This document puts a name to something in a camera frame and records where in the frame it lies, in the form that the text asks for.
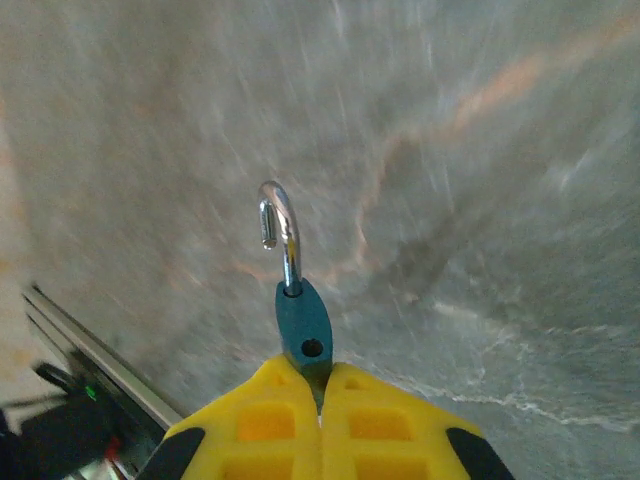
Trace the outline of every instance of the yellow plastic object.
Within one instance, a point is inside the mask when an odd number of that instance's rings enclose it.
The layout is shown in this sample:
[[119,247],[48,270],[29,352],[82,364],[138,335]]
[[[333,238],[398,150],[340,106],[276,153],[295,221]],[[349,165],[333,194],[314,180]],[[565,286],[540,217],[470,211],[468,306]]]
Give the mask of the yellow plastic object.
[[283,355],[171,428],[205,436],[182,480],[468,480],[447,438],[474,425],[347,364],[318,424],[306,381]]
[[479,429],[347,364],[336,364],[322,410],[326,480],[468,480],[447,438]]
[[320,480],[320,427],[311,390],[283,355],[173,426],[205,436],[183,480]]

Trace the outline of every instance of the yellow rubber grip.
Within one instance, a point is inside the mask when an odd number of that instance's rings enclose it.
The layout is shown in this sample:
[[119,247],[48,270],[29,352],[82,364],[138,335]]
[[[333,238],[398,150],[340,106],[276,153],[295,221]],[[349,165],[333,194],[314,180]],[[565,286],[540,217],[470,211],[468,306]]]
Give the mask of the yellow rubber grip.
[[154,459],[161,477],[142,480],[512,478],[476,426],[351,365],[335,365],[319,423],[282,355],[172,427]]

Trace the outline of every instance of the black rubber edge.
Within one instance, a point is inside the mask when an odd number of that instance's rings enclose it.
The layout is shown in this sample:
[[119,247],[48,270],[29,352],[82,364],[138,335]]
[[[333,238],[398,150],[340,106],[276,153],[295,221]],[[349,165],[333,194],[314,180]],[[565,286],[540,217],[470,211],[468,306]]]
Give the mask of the black rubber edge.
[[202,428],[189,428],[163,441],[136,480],[180,480],[204,438]]
[[484,438],[462,428],[449,428],[447,437],[471,480],[515,480]]

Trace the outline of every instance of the dark object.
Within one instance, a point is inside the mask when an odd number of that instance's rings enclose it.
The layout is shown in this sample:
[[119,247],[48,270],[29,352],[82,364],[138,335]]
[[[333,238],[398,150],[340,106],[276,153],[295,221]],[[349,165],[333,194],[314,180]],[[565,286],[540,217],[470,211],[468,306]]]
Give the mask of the dark object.
[[137,480],[180,480],[204,438],[202,428],[189,428],[162,442]]
[[61,479],[102,458],[113,436],[108,408],[78,395],[23,422],[20,439],[37,478]]
[[461,428],[448,429],[447,437],[471,480],[515,480],[484,438]]

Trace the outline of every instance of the square hole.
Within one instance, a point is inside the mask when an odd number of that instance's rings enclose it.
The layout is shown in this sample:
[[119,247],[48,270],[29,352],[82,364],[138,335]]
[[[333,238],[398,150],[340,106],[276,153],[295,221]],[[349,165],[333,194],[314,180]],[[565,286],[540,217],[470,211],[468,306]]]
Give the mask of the square hole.
[[419,459],[363,457],[356,459],[358,480],[427,480],[427,467]]
[[406,416],[394,409],[369,408],[349,414],[351,438],[366,440],[412,440]]
[[292,458],[237,458],[229,460],[224,480],[290,480],[293,474]]
[[240,442],[282,440],[295,434],[293,411],[286,405],[251,405],[238,415],[236,439]]

